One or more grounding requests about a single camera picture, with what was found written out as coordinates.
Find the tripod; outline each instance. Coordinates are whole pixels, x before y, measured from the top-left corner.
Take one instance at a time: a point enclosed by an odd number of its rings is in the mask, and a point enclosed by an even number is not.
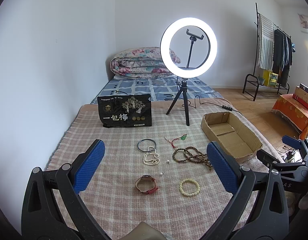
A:
[[[202,35],[200,37],[200,36],[197,36],[195,34],[189,33],[189,29],[186,30],[186,34],[190,36],[190,40],[191,40],[190,54],[189,54],[189,59],[187,61],[187,66],[186,66],[186,68],[189,68],[193,44],[194,44],[195,41],[197,41],[197,39],[202,40],[204,38],[204,36]],[[188,105],[188,102],[187,102],[187,78],[182,78],[182,79],[183,80],[182,80],[181,84],[179,84],[179,83],[176,84],[177,86],[180,87],[180,90],[177,92],[177,94],[176,94],[170,108],[166,112],[166,114],[169,114],[171,112],[173,106],[175,105],[176,101],[180,97],[181,93],[183,93],[186,125],[190,126],[189,105]]]

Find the striped towel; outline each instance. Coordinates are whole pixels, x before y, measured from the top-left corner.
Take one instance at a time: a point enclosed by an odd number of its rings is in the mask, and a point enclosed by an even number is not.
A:
[[[259,39],[257,66],[262,69],[272,70],[274,53],[274,28],[273,22],[262,14],[259,15]]]

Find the pink plaid blanket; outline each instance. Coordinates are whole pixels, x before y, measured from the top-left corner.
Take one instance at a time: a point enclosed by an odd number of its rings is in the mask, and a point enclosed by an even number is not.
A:
[[[208,100],[221,105],[225,102],[221,99]],[[145,221],[162,233],[170,234],[175,240],[199,239],[217,219],[232,195],[224,190],[214,170],[209,170],[203,164],[175,162],[172,159],[174,149],[163,136],[172,140],[186,133],[187,138],[174,141],[174,145],[194,146],[206,152],[209,140],[201,130],[200,123],[204,114],[219,111],[224,109],[207,104],[197,109],[190,108],[188,127],[185,125],[183,109],[174,107],[166,116],[166,109],[154,108],[153,126],[138,128],[104,128],[97,111],[81,111],[53,155],[48,170],[72,163],[95,139],[102,139],[106,147],[105,156],[89,186],[80,196],[107,234],[112,239],[121,238],[139,222]],[[233,113],[255,132],[264,150],[278,157],[275,149],[246,118]],[[144,153],[136,147],[137,142],[144,138],[156,141],[157,153],[160,155],[158,165],[144,165]],[[256,157],[246,164],[254,171],[268,170]],[[159,190],[152,195],[143,195],[135,189],[135,181],[143,174],[150,174],[157,180]],[[186,197],[180,193],[178,184],[186,178],[195,179],[200,184],[198,195]],[[55,194],[67,225],[74,228],[58,191]],[[256,194],[253,194],[237,228],[244,225],[255,197]]]

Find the black bangle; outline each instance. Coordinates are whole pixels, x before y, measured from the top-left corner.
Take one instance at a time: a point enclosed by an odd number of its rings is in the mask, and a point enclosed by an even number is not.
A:
[[[143,151],[143,150],[141,150],[140,147],[139,147],[139,145],[140,145],[140,143],[141,143],[142,141],[151,141],[151,142],[153,142],[153,143],[154,143],[154,148],[152,148],[152,149],[149,150],[149,151]],[[150,153],[150,152],[152,152],[152,151],[154,151],[154,150],[156,149],[156,142],[155,142],[154,140],[152,140],[152,139],[143,139],[143,140],[140,140],[140,141],[137,143],[137,148],[138,148],[141,152]]]

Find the hanging clothes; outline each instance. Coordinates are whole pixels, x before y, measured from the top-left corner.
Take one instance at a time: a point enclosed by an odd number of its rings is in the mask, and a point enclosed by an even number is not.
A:
[[[284,34],[279,31],[274,31],[274,54],[273,54],[273,68],[272,71],[276,74],[279,74],[284,67]]]
[[[292,53],[293,53],[293,48],[292,48],[292,41],[291,38],[289,36],[287,36],[288,38],[288,43],[289,43],[289,64],[290,66],[292,65]]]
[[[262,69],[272,70],[272,60],[274,53],[274,29],[273,22],[262,14],[259,14],[259,39],[257,66]]]
[[[279,29],[274,34],[273,72],[279,75],[278,83],[287,87],[292,65],[292,41]]]
[[[286,66],[290,62],[289,58],[289,43],[288,43],[288,36],[283,33],[284,39],[284,66]]]

